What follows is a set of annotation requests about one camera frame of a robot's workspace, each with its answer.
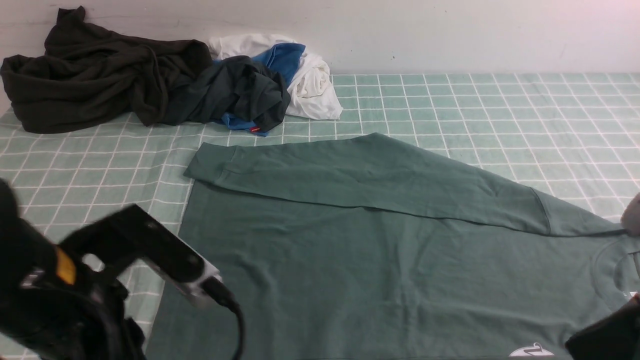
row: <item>green sweatshirt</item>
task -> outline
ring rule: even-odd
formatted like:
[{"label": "green sweatshirt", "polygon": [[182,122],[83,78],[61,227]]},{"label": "green sweatshirt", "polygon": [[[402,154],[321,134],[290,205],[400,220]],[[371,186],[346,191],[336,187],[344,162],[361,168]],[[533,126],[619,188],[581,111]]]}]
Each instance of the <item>green sweatshirt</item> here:
[{"label": "green sweatshirt", "polygon": [[[618,225],[379,134],[203,144],[186,175],[180,237],[236,294],[244,359],[569,359],[638,283]],[[168,286],[147,355],[226,360],[236,336]]]}]

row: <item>mint green grid sheet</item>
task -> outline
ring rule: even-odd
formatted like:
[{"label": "mint green grid sheet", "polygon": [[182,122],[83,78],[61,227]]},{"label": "mint green grid sheet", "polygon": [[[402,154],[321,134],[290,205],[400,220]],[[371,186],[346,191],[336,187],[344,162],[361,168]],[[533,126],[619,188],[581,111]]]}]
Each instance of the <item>mint green grid sheet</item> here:
[{"label": "mint green grid sheet", "polygon": [[[0,119],[0,177],[53,241],[135,202],[177,233],[203,142],[260,146],[387,134],[619,221],[639,191],[640,74],[336,75],[339,121],[287,117],[266,138],[217,124],[142,126],[125,114],[58,135]],[[120,280],[149,335],[163,282],[143,263]],[[8,359],[35,355],[0,338]]]}]

